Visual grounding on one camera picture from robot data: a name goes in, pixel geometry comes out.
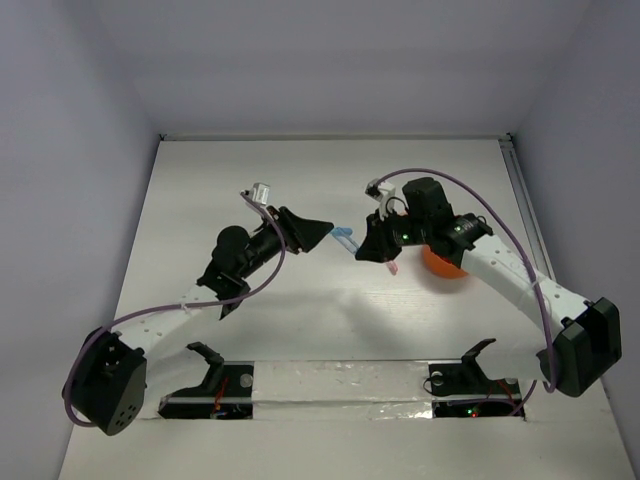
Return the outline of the pink translucent pen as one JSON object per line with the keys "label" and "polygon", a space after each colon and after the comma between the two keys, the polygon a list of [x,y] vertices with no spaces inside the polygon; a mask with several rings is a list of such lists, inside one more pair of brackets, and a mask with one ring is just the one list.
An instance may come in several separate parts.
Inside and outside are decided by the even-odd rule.
{"label": "pink translucent pen", "polygon": [[396,275],[398,273],[398,266],[394,261],[387,262],[386,266],[392,275]]}

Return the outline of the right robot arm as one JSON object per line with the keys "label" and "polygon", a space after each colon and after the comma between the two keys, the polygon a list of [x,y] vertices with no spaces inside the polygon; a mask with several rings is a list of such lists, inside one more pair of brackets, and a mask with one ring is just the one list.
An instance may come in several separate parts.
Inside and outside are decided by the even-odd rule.
{"label": "right robot arm", "polygon": [[622,357],[620,314],[606,298],[591,301],[536,270],[517,241],[505,243],[481,215],[457,214],[442,185],[416,178],[401,189],[404,213],[393,204],[397,191],[387,178],[374,179],[365,193],[378,206],[366,218],[359,261],[387,263],[403,248],[426,246],[433,254],[478,278],[519,310],[543,333],[536,355],[548,385],[581,396]]}

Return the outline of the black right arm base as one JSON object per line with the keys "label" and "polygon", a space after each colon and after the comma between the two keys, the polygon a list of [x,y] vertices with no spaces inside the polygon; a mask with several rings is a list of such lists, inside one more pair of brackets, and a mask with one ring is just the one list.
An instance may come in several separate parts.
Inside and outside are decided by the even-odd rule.
{"label": "black right arm base", "polygon": [[519,397],[517,384],[508,384],[505,379],[490,380],[477,363],[480,352],[495,341],[495,338],[480,341],[458,361],[430,364],[423,389],[440,398],[451,395],[488,397],[491,394],[506,394],[511,400]]}

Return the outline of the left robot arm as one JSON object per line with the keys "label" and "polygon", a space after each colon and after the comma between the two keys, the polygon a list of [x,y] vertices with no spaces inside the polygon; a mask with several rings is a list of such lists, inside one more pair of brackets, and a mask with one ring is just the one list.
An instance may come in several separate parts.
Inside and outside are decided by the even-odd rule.
{"label": "left robot arm", "polygon": [[232,225],[218,234],[209,264],[186,298],[132,312],[89,333],[62,388],[64,408],[77,426],[114,436],[139,416],[167,418],[174,397],[210,396],[215,414],[234,376],[204,340],[205,314],[222,320],[262,292],[248,278],[269,261],[308,253],[333,230],[331,222],[305,219],[286,207],[249,207],[261,217],[254,230]]}

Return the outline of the blue translucent pen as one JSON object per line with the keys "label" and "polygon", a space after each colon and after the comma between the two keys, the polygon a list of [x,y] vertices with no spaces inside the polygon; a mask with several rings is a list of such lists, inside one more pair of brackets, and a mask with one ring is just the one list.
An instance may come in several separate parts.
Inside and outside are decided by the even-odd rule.
{"label": "blue translucent pen", "polygon": [[332,237],[343,246],[352,256],[355,256],[359,244],[352,238],[353,230],[348,227],[335,227],[331,231]]}

